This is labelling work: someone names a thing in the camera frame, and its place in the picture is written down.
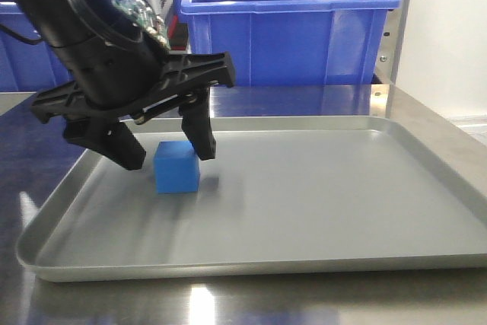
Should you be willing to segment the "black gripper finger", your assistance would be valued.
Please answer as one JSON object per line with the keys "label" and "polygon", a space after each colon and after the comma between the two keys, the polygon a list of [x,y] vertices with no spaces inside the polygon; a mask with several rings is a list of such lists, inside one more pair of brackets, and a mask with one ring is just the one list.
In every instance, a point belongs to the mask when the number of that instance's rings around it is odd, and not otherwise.
{"label": "black gripper finger", "polygon": [[126,170],[140,170],[146,151],[125,123],[86,117],[67,120],[63,138],[67,143],[95,151]]}
{"label": "black gripper finger", "polygon": [[216,155],[209,113],[209,88],[198,90],[190,100],[179,107],[181,128],[201,161],[212,160]]}

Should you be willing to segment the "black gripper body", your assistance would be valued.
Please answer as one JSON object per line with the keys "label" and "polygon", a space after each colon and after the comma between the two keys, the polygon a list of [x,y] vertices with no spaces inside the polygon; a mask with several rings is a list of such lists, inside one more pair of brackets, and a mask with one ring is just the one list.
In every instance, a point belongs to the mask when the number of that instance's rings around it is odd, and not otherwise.
{"label": "black gripper body", "polygon": [[236,79],[229,53],[169,53],[141,32],[122,42],[91,32],[43,36],[74,79],[36,96],[31,111],[42,123],[54,116],[140,116],[161,100],[198,94],[214,84],[231,88]]}

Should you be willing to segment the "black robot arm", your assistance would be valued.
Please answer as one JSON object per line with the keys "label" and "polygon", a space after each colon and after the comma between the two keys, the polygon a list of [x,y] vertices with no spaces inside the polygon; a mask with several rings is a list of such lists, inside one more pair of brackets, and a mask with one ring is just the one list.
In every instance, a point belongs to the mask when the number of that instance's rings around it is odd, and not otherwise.
{"label": "black robot arm", "polygon": [[178,109],[197,156],[215,157],[209,95],[213,85],[235,83],[229,53],[172,53],[145,0],[14,1],[73,77],[35,97],[40,122],[61,116],[68,143],[138,170],[146,153],[122,118],[140,125]]}

